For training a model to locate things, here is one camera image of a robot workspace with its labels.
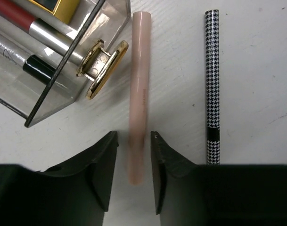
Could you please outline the pink makeup pencil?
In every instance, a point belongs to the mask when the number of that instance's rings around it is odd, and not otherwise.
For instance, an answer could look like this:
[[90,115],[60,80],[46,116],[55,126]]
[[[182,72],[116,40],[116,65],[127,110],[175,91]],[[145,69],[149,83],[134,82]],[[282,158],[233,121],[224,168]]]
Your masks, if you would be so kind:
[[129,111],[128,177],[138,185],[144,177],[144,148],[148,120],[151,14],[133,13]]

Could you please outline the clear drawer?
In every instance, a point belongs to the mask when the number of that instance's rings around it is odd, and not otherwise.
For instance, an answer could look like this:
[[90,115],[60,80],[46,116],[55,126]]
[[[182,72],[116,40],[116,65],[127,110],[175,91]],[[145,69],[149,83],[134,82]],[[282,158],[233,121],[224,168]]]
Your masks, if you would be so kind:
[[128,0],[80,0],[68,24],[29,0],[13,0],[73,40],[64,56],[0,16],[0,34],[55,68],[47,85],[0,56],[0,103],[31,127],[72,104],[87,83],[94,98],[119,65],[128,43],[113,43],[131,17]]

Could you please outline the red lip gloss stick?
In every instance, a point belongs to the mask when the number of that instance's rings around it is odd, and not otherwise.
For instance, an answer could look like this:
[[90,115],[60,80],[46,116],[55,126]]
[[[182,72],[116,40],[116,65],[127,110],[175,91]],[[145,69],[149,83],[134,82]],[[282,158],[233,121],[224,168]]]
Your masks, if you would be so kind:
[[11,0],[0,0],[0,16],[64,56],[73,40]]

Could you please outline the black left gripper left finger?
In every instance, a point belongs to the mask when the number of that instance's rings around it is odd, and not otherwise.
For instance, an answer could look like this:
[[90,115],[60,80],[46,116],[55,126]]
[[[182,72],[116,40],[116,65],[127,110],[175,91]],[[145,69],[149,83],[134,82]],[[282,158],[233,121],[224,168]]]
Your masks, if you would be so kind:
[[0,226],[100,226],[108,211],[116,131],[44,172],[0,164]]

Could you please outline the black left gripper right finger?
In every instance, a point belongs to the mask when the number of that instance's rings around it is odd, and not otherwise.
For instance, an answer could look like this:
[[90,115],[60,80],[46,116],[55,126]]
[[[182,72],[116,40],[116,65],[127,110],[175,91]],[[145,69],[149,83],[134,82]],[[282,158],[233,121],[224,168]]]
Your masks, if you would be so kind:
[[150,139],[161,225],[287,226],[287,165],[197,165]]

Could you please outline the houndstooth pattern eyeliner pencil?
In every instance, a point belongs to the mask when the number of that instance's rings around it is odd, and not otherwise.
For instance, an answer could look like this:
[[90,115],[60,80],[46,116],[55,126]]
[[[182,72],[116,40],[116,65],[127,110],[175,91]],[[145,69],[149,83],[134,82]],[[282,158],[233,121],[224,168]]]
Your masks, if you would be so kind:
[[205,81],[207,163],[220,163],[219,10],[205,12]]

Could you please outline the gold black lipstick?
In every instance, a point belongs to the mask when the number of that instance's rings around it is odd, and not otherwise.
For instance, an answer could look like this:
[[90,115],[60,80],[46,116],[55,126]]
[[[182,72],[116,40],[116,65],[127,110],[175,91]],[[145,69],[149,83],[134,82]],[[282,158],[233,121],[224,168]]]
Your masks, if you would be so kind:
[[44,9],[60,21],[68,24],[72,19],[79,0],[30,0],[31,3]]

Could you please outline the silver black eyeliner pen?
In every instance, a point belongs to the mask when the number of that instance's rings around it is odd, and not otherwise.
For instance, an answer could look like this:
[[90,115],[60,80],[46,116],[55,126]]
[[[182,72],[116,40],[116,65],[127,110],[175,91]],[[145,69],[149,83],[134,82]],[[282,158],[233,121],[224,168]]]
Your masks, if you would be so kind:
[[0,56],[18,65],[24,72],[47,85],[55,68],[36,55],[31,55],[0,34]]

